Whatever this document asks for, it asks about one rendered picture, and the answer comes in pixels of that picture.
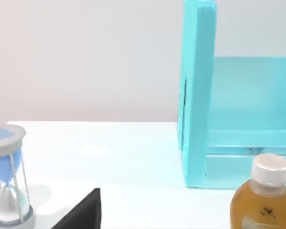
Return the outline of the blue and white hourglass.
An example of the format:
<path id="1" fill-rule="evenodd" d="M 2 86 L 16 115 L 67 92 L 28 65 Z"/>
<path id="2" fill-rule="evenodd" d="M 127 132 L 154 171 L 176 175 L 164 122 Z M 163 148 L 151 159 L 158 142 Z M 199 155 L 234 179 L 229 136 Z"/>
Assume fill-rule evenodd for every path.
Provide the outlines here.
<path id="1" fill-rule="evenodd" d="M 0 229 L 34 229 L 35 216 L 30 203 L 25 168 L 25 193 L 18 184 L 17 172 L 23 166 L 22 126 L 0 124 Z"/>

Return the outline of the amber bottle with white cap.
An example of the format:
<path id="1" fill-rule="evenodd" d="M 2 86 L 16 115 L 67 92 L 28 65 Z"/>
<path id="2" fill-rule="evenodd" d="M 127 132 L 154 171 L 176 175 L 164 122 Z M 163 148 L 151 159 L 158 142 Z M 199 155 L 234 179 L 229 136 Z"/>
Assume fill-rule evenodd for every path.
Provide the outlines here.
<path id="1" fill-rule="evenodd" d="M 250 179 L 230 203 L 230 229 L 286 229 L 286 159 L 254 157 Z"/>

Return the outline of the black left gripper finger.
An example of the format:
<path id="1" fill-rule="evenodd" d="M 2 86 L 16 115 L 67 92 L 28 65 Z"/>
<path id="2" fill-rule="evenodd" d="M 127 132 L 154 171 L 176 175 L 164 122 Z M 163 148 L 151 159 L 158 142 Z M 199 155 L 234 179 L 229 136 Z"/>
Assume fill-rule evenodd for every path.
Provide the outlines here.
<path id="1" fill-rule="evenodd" d="M 51 229 L 101 229 L 101 189 L 94 188 Z"/>

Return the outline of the light blue rack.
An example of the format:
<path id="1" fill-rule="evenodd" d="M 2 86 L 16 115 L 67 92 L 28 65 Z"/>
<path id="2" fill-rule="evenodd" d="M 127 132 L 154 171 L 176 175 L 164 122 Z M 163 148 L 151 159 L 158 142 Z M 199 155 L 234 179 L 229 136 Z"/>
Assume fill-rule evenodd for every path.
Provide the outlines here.
<path id="1" fill-rule="evenodd" d="M 234 189 L 286 158 L 286 0 L 183 0 L 178 145 L 187 187 Z"/>

